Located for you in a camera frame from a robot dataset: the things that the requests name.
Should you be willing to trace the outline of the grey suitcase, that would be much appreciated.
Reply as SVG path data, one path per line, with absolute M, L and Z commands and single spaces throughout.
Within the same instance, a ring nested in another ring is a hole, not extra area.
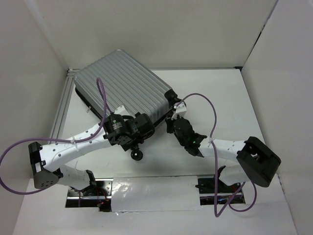
M 170 114 L 173 103 L 180 102 L 166 82 L 121 49 L 79 70 L 74 84 L 78 96 L 99 119 L 123 105 L 133 117 L 147 114 L 155 129 Z

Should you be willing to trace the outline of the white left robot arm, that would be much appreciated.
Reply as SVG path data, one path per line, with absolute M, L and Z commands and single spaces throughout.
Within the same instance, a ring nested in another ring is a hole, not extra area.
M 96 191 L 96 180 L 90 170 L 78 170 L 68 162 L 98 149 L 119 145 L 124 151 L 131 150 L 131 157 L 139 161 L 143 154 L 138 145 L 155 132 L 153 122 L 147 114 L 130 116 L 124 106 L 99 123 L 65 143 L 40 145 L 33 142 L 28 146 L 33 171 L 34 187 L 47 189 L 55 184 L 72 188 L 83 195 Z

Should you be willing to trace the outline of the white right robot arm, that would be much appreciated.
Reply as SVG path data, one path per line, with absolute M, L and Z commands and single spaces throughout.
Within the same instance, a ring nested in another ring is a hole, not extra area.
M 267 188 L 276 174 L 281 159 L 257 137 L 246 141 L 226 141 L 201 135 L 193 130 L 184 118 L 186 105 L 175 102 L 166 117 L 167 133 L 172 133 L 178 142 L 192 156 L 217 157 L 235 163 L 234 166 L 218 168 L 218 177 L 213 181 L 215 190 L 226 191 L 230 185 L 252 182 Z

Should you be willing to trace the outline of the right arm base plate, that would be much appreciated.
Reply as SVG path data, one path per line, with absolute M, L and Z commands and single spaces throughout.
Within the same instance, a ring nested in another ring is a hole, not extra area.
M 200 177 L 198 178 L 198 184 L 195 186 L 199 190 L 200 194 L 200 205 L 213 205 L 214 204 L 214 177 Z M 241 186 L 240 183 L 235 183 L 227 186 L 222 181 L 218 181 L 218 196 L 217 203 L 222 205 L 232 196 L 232 194 Z M 240 190 L 231 204 L 244 204 L 245 199 L 242 190 Z

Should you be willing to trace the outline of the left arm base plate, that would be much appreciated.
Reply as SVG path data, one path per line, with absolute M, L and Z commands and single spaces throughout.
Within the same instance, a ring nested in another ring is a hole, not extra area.
M 100 212 L 111 212 L 113 178 L 96 179 L 96 188 L 87 195 L 68 188 L 66 208 L 96 208 Z

